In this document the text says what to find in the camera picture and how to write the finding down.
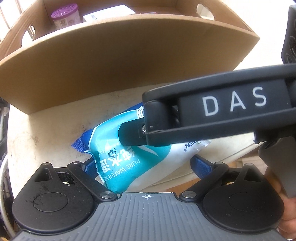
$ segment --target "metal bolt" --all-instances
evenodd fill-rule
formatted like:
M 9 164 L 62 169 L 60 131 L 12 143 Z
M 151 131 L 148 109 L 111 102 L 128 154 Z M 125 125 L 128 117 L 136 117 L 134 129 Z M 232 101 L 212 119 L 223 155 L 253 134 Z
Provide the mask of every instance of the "metal bolt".
M 115 193 L 110 191 L 105 191 L 100 194 L 100 197 L 103 199 L 111 199 L 115 197 Z
M 182 196 L 185 198 L 195 198 L 196 193 L 193 191 L 185 191 L 185 192 L 182 192 Z
M 143 125 L 143 127 L 142 127 L 142 132 L 143 132 L 143 134 L 146 134 L 146 126 L 145 125 Z

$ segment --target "plastic packaging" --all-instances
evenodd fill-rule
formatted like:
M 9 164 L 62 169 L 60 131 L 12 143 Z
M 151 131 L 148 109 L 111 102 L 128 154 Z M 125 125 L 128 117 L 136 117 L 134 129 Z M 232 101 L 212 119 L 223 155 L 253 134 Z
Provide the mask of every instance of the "plastic packaging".
M 60 7 L 51 14 L 56 29 L 65 28 L 80 23 L 78 5 L 76 3 Z
M 206 140 L 164 147 L 122 146 L 118 140 L 121 123 L 142 117 L 144 113 L 140 103 L 84 132 L 72 145 L 76 150 L 93 156 L 103 184 L 115 193 L 140 191 L 154 184 L 209 144 Z

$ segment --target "human hand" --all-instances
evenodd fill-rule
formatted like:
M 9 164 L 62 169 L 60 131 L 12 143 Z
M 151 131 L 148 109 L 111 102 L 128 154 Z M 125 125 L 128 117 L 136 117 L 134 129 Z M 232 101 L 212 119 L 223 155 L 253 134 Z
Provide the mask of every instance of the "human hand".
M 269 167 L 265 172 L 265 177 L 280 195 L 285 205 L 284 214 L 279 224 L 279 232 L 286 239 L 294 239 L 296 238 L 296 197 L 288 198 L 284 194 L 280 181 Z

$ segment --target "table surface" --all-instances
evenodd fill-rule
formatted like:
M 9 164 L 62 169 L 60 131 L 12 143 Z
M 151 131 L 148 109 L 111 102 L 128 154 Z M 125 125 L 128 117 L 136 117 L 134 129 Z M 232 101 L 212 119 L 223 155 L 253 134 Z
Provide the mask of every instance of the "table surface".
M 292 0 L 223 0 L 261 38 L 237 69 L 282 64 L 288 7 Z M 112 92 L 49 108 L 33 115 L 11 106 L 8 125 L 8 166 L 14 197 L 43 162 L 64 167 L 90 156 L 77 152 L 71 144 L 99 123 L 141 102 L 144 91 L 154 86 Z M 230 163 L 256 148 L 253 134 L 219 138 L 200 152 L 209 161 Z M 164 191 L 196 178 L 189 162 L 144 192 Z

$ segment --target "gray handle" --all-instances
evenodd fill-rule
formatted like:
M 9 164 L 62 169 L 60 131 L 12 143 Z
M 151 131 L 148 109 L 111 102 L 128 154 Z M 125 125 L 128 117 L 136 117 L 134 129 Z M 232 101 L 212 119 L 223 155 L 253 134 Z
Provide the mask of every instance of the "gray handle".
M 67 233 L 41 236 L 21 231 L 14 241 L 285 241 L 271 230 L 241 235 L 210 223 L 194 203 L 173 193 L 123 193 L 101 203 L 91 218 Z
M 287 197 L 296 197 L 296 140 L 284 137 L 276 143 L 265 142 L 258 151 L 260 158 L 275 173 Z

